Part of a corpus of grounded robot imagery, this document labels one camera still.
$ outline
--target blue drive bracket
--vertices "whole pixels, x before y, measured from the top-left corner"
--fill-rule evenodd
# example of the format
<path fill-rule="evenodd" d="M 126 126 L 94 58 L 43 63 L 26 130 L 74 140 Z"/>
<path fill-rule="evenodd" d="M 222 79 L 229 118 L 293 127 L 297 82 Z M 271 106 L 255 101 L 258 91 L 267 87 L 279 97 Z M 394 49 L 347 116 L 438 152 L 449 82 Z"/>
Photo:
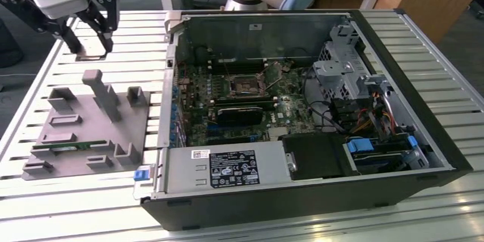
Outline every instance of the blue drive bracket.
<path fill-rule="evenodd" d="M 346 145 L 350 153 L 374 150 L 367 138 L 353 139 Z"/>

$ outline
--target green circuit board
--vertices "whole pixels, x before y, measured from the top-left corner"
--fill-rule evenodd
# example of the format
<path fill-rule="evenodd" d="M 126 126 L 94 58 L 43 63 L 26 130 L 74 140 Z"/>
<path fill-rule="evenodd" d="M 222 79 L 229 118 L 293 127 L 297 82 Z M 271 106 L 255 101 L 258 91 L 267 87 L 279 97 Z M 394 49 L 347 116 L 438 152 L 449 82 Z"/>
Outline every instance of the green circuit board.
<path fill-rule="evenodd" d="M 219 139 L 245 139 L 247 142 L 269 141 L 269 128 L 285 128 L 287 133 L 306 133 L 315 130 L 313 119 L 303 104 L 299 94 L 301 68 L 290 69 L 285 63 L 273 62 L 262 73 L 251 75 L 211 75 L 205 67 L 187 66 L 181 69 L 182 107 L 186 131 L 186 145 L 205 146 Z M 254 82 L 255 78 L 263 86 L 257 90 L 261 95 L 273 98 L 274 110 L 263 111 L 261 122 L 251 126 L 234 126 L 222 128 L 215 124 L 215 108 L 210 106 L 210 100 L 230 97 L 237 94 L 230 88 L 234 78 L 251 78 L 242 81 Z M 242 94 L 251 96 L 255 92 Z"/>

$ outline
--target floor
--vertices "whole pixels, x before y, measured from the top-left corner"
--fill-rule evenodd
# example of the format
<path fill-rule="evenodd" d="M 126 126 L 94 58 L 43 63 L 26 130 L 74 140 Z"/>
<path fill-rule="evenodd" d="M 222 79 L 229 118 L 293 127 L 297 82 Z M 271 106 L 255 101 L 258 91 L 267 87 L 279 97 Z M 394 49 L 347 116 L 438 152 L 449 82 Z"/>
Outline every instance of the floor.
<path fill-rule="evenodd" d="M 121 10 L 158 10 L 159 0 L 121 0 Z M 49 34 L 38 34 L 0 6 L 3 20 L 23 51 L 23 59 L 11 67 L 0 69 L 0 75 L 35 74 L 49 53 L 54 39 Z M 478 92 L 484 94 L 484 20 L 465 11 L 458 21 L 437 45 Z M 31 76 L 0 77 L 0 135 L 2 135 L 15 109 L 33 81 Z"/>

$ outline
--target metal rail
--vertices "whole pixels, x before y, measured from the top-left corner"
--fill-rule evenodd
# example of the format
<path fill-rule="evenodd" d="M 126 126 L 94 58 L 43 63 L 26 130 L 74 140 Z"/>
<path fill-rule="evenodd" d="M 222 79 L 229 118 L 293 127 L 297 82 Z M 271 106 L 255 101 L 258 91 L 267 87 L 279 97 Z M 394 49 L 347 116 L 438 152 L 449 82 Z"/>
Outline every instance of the metal rail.
<path fill-rule="evenodd" d="M 0 233 L 2 241 L 441 241 L 484 235 L 482 98 L 403 15 L 363 12 L 407 78 L 461 148 L 474 172 L 430 188 L 395 206 L 306 216 L 186 232 L 166 232 L 131 197 L 131 172 L 23 181 L 21 166 L 43 124 L 53 86 L 87 93 L 83 69 L 101 69 L 115 92 L 149 91 L 143 163 L 155 160 L 165 67 L 162 11 L 121 13 L 114 49 L 105 61 L 74 62 L 55 43 L 0 141 Z M 87 25 L 73 22 L 85 44 L 97 43 Z M 373 57 L 367 58 L 378 70 Z"/>

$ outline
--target green motherboard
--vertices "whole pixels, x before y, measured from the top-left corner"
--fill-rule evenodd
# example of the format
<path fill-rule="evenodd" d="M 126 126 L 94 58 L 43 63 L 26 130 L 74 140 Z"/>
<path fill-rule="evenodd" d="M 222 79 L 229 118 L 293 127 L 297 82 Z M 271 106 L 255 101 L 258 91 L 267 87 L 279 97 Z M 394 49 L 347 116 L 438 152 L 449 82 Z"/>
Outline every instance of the green motherboard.
<path fill-rule="evenodd" d="M 279 135 L 314 131 L 299 94 L 303 69 L 290 68 L 289 61 L 273 61 L 255 74 L 230 74 L 226 70 L 215 75 L 209 67 L 181 66 L 178 85 L 186 146 L 274 141 Z M 215 113 L 223 107 L 213 105 L 214 100 L 238 99 L 234 105 L 239 109 L 250 106 L 243 102 L 246 97 L 265 97 L 271 107 L 262 111 L 259 122 L 249 126 L 219 126 Z"/>

